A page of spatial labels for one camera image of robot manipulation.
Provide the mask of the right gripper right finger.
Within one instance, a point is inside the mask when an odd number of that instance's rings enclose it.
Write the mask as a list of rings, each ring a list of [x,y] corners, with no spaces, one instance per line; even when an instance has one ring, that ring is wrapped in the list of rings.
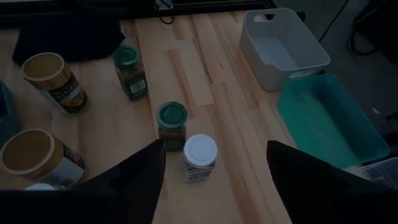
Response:
[[[267,162],[293,224],[394,224],[394,191],[271,140]]]

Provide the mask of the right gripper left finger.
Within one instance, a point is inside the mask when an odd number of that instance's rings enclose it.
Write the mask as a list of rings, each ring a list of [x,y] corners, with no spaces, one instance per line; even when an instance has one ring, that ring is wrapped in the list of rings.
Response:
[[[80,224],[151,224],[165,174],[160,139],[78,187]]]

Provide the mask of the green-lid spice jar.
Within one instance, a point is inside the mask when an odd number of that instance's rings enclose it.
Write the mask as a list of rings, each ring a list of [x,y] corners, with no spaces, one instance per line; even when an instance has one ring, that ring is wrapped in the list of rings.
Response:
[[[121,45],[112,54],[121,87],[131,101],[149,94],[146,74],[139,52],[130,46]]]
[[[186,141],[187,110],[179,102],[169,101],[156,112],[159,138],[168,152],[182,152]]]

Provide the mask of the tan-lid furikake jar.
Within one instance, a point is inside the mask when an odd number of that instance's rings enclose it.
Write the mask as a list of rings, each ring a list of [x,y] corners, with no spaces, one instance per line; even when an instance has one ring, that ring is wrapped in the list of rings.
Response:
[[[83,158],[53,134],[22,131],[0,150],[0,167],[16,177],[71,188],[84,177]]]
[[[64,116],[79,116],[89,106],[89,98],[68,64],[56,53],[31,56],[21,67],[27,80]]]

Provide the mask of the teal plastic bin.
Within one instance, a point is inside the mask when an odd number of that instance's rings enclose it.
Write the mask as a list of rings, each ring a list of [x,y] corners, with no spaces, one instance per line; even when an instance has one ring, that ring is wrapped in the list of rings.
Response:
[[[277,110],[299,150],[345,169],[386,157],[389,146],[332,73],[290,79]]]

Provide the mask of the clear plastic bin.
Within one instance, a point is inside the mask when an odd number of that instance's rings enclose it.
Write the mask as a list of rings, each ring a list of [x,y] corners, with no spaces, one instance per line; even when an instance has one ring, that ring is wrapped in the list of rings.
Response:
[[[344,171],[398,190],[398,157],[392,157],[361,167],[352,166],[345,168]]]

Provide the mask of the white plastic bin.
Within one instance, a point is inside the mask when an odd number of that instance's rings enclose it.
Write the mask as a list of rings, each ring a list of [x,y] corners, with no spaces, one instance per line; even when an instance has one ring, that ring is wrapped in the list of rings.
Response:
[[[280,91],[290,78],[314,75],[330,57],[289,8],[246,11],[239,46],[260,86]]]

